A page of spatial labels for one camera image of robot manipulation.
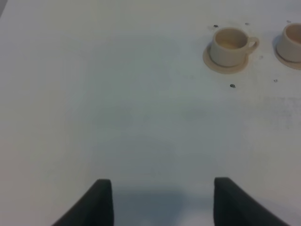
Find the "cup handle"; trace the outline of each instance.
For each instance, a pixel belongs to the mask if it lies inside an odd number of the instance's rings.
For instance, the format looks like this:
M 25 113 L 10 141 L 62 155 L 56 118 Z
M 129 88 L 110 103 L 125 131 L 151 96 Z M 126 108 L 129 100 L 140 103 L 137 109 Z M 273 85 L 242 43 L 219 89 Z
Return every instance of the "cup handle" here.
M 248 38 L 248 45 L 250 45 L 250 42 L 255 42 L 255 43 L 254 43 L 254 45 L 252 45 L 251 47 L 248 48 L 248 50 L 246 51 L 247 54 L 253 53 L 254 50 L 257 49 L 257 47 L 259 46 L 259 39 L 256 37 Z

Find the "cup rim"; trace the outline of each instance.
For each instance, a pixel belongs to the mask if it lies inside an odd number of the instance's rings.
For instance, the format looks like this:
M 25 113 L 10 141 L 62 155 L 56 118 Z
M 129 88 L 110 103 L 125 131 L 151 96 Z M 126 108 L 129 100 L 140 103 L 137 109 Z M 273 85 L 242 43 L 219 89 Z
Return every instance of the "cup rim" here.
M 293 44 L 298 45 L 298 46 L 301 47 L 301 44 L 300 44 L 300 43 L 298 43 L 298 42 L 292 40 L 292 39 L 291 39 L 290 37 L 288 37 L 287 34 L 286 34 L 286 30 L 287 30 L 290 26 L 293 26 L 293 25 L 299 25 L 299 26 L 301 27 L 301 23 L 292 23 L 292 24 L 288 24 L 287 26 L 285 26 L 285 28 L 284 28 L 284 30 L 283 30 L 283 35 L 284 35 L 289 41 L 291 41 Z
M 223 49 L 225 51 L 229 51 L 229 52 L 237 52 L 237 51 L 241 51 L 242 49 L 246 48 L 246 46 L 248 45 L 248 41 L 247 41 L 247 43 L 243 47 L 235 48 L 235 49 L 225 48 L 225 47 L 221 46 L 220 44 L 218 44 L 217 41 L 216 41 L 217 34 L 220 31 L 227 30 L 227 29 L 239 31 L 239 32 L 241 32 L 241 33 L 243 33 L 245 35 L 245 37 L 247 38 L 247 40 L 249 39 L 249 35 L 247 35 L 246 32 L 244 32 L 243 30 L 241 30 L 239 28 L 236 28 L 236 27 L 224 27 L 224 28 L 219 29 L 217 32 L 215 32 L 215 34 L 213 36 L 213 42 L 216 44 L 216 46 L 218 46 L 219 48 L 221 48 L 221 49 Z

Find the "beige cup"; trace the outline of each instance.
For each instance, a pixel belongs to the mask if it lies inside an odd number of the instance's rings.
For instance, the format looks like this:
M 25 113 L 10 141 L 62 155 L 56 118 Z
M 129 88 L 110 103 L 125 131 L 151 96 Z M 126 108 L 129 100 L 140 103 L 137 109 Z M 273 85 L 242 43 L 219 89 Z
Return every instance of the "beige cup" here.
M 259 39 L 248 37 L 242 30 L 223 28 L 214 36 L 210 48 L 210 57 L 218 65 L 233 67 L 243 63 L 246 54 L 251 54 L 259 45 Z
M 301 62 L 301 24 L 289 24 L 284 28 L 277 53 L 286 61 Z

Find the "white surface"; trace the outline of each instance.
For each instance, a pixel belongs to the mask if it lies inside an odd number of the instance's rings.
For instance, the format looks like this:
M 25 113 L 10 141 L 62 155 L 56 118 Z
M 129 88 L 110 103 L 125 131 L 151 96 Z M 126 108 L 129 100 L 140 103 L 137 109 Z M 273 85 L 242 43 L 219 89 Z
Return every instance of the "white surface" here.
M 300 11 L 299 0 L 8 0 L 0 224 L 51 225 L 110 178 L 117 226 L 212 225 L 216 176 L 300 224 L 301 72 L 272 48 Z M 214 24 L 260 38 L 243 72 L 202 62 Z

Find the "ceramic cup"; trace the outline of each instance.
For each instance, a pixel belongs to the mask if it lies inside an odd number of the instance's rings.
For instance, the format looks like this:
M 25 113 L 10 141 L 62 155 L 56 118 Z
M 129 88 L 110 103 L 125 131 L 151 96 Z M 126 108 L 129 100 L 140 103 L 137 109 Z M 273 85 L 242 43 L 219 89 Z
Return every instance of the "ceramic cup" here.
M 248 37 L 240 29 L 223 28 L 214 36 L 210 48 L 210 57 L 218 65 L 233 67 L 243 63 L 246 54 L 251 54 L 259 45 L 259 39 Z
M 289 24 L 284 28 L 277 53 L 286 61 L 301 62 L 301 24 Z

